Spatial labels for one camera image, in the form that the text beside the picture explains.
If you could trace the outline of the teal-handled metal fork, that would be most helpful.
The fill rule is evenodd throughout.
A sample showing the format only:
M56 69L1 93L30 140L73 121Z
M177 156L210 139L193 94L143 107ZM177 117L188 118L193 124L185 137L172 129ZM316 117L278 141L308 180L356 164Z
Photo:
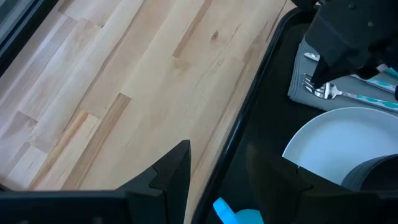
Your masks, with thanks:
M310 93L314 94L319 98L323 98L325 100L332 100L336 96L345 96L354 100L358 100L362 103L369 104L371 106L375 106L378 108L398 113L398 103L393 103L390 101L384 101L377 98L371 98L368 96L355 95L352 93L339 91L336 85L332 83L325 83L322 87L316 89L310 79L311 76L304 73L302 84Z

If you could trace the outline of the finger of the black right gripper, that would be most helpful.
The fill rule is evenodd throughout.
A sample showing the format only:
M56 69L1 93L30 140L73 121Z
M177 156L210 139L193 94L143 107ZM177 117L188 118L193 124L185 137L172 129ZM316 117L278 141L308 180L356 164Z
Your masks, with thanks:
M378 60L368 60L364 65L356 70L356 74L365 80L368 80L380 73L377 69L380 65Z
M313 86L318 89L325 83L333 80L333 70L325 59L320 56L316 69L312 75L311 82Z

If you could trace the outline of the black table edge frame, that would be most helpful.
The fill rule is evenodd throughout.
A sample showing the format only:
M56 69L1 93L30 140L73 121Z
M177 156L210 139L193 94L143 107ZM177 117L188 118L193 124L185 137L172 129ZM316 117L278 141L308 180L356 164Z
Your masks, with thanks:
M59 0L0 0L0 77Z

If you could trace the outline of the blue plastic cup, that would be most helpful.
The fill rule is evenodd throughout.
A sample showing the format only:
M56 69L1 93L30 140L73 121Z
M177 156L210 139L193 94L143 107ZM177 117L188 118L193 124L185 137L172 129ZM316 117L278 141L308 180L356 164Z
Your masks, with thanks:
M259 210L245 209L233 212L222 198L213 203L213 209L223 224L264 224Z

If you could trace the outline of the dark grey bowl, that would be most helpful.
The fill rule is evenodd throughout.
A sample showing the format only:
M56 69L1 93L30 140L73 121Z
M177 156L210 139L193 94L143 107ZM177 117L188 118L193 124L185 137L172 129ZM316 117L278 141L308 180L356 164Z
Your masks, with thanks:
M354 191L398 190L398 154L365 161L352 169L341 186Z

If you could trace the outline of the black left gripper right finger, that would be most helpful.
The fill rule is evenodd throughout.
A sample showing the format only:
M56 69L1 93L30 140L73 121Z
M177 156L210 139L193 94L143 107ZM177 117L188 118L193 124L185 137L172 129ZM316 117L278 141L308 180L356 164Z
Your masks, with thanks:
M300 194L312 184L298 175L298 165L268 149L248 146L249 182L265 224L294 224Z

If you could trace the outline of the white round plate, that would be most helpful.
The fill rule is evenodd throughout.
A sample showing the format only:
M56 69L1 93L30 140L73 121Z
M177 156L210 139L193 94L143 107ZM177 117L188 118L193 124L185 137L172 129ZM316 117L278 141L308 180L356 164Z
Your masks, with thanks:
M341 184L359 164L398 154L398 117L371 108L327 111L302 126L282 157Z

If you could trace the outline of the teal-handled metal spoon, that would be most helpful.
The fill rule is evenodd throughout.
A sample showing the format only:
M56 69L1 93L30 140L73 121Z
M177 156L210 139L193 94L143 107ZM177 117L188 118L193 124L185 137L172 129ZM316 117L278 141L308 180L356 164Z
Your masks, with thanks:
M392 76L398 78L398 72L395 71L393 68L388 67L388 66L385 65L385 64L380 64L379 66L377 66L377 70L378 70L380 73L386 73L386 74L389 74L389 75L392 75Z

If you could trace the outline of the grey cloth napkin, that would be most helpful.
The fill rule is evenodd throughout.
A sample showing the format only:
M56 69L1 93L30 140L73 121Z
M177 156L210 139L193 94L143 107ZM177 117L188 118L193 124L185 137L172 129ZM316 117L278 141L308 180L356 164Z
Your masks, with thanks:
M295 56L292 80L288 90L288 96L292 101L325 111L345 107L375 108L375 106L362 103L358 100L354 100L345 96L337 96L332 100L324 100L305 89L305 87L302 85L303 75L307 74L311 76L317 66L316 61L304 56L304 53L306 52L312 54L317 53L316 50L314 50L306 43L304 39L302 39ZM369 85L366 82L358 80L354 77L341 77L339 79L333 80L332 84L336 85L339 90L348 93L364 95L384 101L395 101L394 95L392 93Z

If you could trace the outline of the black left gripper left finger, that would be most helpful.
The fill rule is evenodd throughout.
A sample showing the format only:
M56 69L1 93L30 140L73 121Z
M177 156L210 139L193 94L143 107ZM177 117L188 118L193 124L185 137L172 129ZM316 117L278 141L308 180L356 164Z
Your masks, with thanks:
M191 145L183 140L120 186L127 196L128 224L183 224L190 169Z

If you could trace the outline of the teal-handled metal knife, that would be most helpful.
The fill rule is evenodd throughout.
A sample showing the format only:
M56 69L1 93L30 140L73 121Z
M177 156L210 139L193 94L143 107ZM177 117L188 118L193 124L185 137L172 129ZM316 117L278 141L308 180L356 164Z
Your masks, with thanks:
M316 61L316 62L319 61L319 59L320 59L319 55L315 55L315 54L310 53L310 52L305 52L303 55L305 57L311 59L311 60ZM387 91L389 93L394 94L395 91L396 91L396 86L395 85L391 85L391 84L388 84L388 83L385 83L385 82L382 82L382 81L379 81L379 80L375 80L375 79L372 79L372 78L370 78L368 80L365 80L365 79L360 78L357 75L351 75L351 76L353 78L356 78L358 80L362 80L362 81L366 82L369 85L375 86L375 87L380 88L380 89L382 89L384 91Z

